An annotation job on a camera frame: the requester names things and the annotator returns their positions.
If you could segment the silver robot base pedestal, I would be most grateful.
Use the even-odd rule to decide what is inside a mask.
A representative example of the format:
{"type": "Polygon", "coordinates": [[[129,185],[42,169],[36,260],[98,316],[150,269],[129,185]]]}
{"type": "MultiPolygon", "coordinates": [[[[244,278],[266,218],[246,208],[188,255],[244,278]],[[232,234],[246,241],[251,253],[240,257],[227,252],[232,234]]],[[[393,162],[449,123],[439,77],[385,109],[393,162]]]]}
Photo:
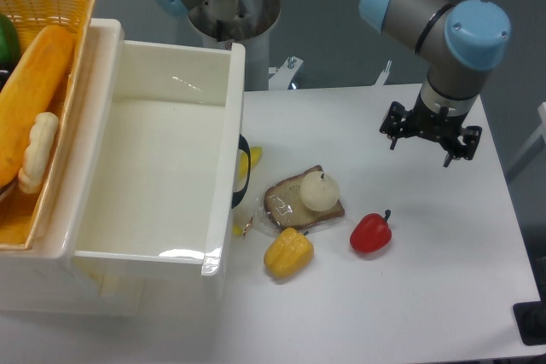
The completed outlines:
{"type": "Polygon", "coordinates": [[[245,48],[244,90],[269,88],[270,32],[281,13],[280,0],[206,0],[189,12],[189,22],[210,49],[245,48]]]}

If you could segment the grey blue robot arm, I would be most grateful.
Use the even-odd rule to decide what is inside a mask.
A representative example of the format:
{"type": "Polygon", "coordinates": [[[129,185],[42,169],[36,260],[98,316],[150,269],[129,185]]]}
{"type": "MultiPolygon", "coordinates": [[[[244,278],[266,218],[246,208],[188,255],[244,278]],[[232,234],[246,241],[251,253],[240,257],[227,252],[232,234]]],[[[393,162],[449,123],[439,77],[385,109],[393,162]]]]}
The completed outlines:
{"type": "MultiPolygon", "coordinates": [[[[211,46],[267,36],[280,0],[155,0],[188,18],[211,46]]],[[[380,132],[391,142],[420,137],[438,143],[448,160],[473,158],[482,129],[464,121],[511,36],[506,13],[480,0],[359,0],[361,17],[429,65],[415,105],[391,104],[380,132]]]]}

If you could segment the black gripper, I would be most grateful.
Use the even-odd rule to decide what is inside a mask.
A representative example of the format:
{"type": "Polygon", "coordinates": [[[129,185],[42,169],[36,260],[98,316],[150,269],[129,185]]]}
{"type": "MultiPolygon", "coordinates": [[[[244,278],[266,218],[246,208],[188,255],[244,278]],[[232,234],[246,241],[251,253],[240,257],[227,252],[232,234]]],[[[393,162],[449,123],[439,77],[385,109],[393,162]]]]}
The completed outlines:
{"type": "Polygon", "coordinates": [[[382,120],[379,131],[390,141],[390,150],[394,150],[401,138],[418,136],[434,142],[442,142],[446,151],[443,167],[448,167],[453,160],[472,160],[482,134],[478,125],[463,127],[466,115],[450,115],[450,109],[430,109],[418,95],[415,105],[407,110],[394,101],[382,120]]]}

